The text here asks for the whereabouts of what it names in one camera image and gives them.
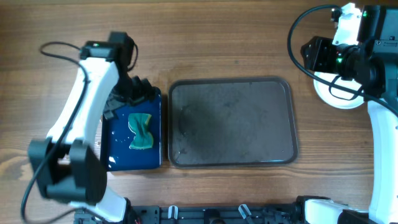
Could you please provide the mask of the green yellow sponge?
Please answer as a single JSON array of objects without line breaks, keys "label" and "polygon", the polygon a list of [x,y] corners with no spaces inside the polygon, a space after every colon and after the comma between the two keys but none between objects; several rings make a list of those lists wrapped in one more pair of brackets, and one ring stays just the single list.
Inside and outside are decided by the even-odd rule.
[{"label": "green yellow sponge", "polygon": [[152,148],[154,137],[149,131],[149,121],[152,115],[147,113],[131,113],[128,116],[128,127],[134,138],[130,143],[130,149],[145,150]]}]

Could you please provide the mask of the white plate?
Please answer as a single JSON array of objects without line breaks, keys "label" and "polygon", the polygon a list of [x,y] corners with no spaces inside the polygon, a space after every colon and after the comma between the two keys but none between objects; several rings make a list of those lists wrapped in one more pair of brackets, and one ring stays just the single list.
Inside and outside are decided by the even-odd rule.
[{"label": "white plate", "polygon": [[[337,75],[331,74],[331,73],[322,73],[322,72],[315,72],[315,76],[322,78],[328,82],[332,82]],[[356,81],[344,81],[341,78],[337,79],[335,84],[352,89],[352,90],[358,90],[361,85],[357,83]],[[361,106],[364,103],[363,97],[362,96],[357,96],[353,100],[349,100],[354,95],[352,93],[348,93],[346,91],[342,91],[336,88],[331,88],[329,92],[329,86],[323,83],[320,83],[317,80],[313,81],[313,85],[315,88],[315,91],[317,95],[328,105],[338,108],[338,109],[343,109],[343,110],[350,110],[357,108]]]}]

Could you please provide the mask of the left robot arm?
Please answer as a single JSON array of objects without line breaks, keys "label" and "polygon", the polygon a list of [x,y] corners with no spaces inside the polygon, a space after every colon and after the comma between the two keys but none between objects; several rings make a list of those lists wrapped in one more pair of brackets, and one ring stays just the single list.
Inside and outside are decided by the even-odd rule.
[{"label": "left robot arm", "polygon": [[111,171],[147,170],[162,163],[162,94],[130,77],[138,47],[125,32],[78,49],[78,73],[56,123],[34,139],[30,186],[42,198],[70,206],[76,223],[142,223],[131,201],[108,185]]}]

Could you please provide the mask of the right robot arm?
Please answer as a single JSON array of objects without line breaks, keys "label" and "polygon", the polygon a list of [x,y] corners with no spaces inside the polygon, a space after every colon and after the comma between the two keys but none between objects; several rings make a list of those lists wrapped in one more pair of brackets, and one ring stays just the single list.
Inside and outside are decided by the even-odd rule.
[{"label": "right robot arm", "polygon": [[397,222],[397,8],[329,5],[333,39],[314,37],[295,66],[314,83],[361,97],[368,105],[374,145],[374,180],[366,211],[328,198],[299,199],[304,223]]}]

